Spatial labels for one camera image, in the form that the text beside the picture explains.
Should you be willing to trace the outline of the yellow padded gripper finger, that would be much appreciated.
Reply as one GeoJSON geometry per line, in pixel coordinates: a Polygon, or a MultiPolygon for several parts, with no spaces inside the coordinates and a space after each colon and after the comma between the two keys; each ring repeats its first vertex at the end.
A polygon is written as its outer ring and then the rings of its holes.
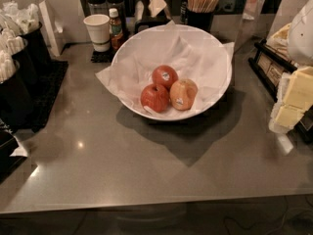
{"type": "Polygon", "coordinates": [[[270,115],[269,129],[275,133],[288,133],[312,106],[313,68],[284,72],[278,86],[277,102],[270,115]]]}

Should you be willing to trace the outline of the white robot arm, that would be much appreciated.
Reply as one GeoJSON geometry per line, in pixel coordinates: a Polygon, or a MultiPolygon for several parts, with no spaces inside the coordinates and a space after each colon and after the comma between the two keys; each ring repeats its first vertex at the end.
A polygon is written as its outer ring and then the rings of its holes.
{"type": "Polygon", "coordinates": [[[279,82],[269,129],[286,134],[313,106],[313,0],[293,18],[287,36],[287,52],[298,64],[292,74],[284,73],[279,82]]]}

